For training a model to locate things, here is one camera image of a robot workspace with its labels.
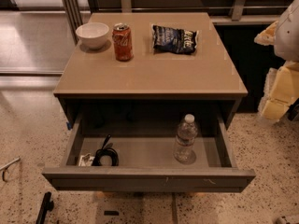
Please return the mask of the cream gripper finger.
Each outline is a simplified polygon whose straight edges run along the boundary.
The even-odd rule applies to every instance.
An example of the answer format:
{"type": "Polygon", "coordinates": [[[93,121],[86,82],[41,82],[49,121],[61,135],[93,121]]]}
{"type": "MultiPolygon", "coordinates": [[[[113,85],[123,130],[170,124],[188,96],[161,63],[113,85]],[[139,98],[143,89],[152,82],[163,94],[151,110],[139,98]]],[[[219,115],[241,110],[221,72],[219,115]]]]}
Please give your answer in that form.
{"type": "Polygon", "coordinates": [[[275,31],[277,25],[278,21],[271,23],[267,28],[255,36],[254,42],[263,46],[273,45],[275,41],[275,31]]]}
{"type": "Polygon", "coordinates": [[[286,61],[266,75],[258,112],[264,119],[279,121],[299,98],[299,63],[286,61]]]}

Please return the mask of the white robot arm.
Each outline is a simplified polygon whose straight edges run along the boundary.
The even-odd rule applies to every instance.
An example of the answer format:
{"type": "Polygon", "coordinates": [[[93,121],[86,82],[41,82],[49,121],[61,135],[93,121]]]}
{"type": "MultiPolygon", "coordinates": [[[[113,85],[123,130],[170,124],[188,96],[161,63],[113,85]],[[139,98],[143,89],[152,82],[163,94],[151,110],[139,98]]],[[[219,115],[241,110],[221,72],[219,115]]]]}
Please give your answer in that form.
{"type": "Polygon", "coordinates": [[[266,75],[258,113],[269,123],[278,122],[299,99],[299,0],[293,0],[279,19],[256,35],[254,42],[273,46],[285,63],[266,75]]]}

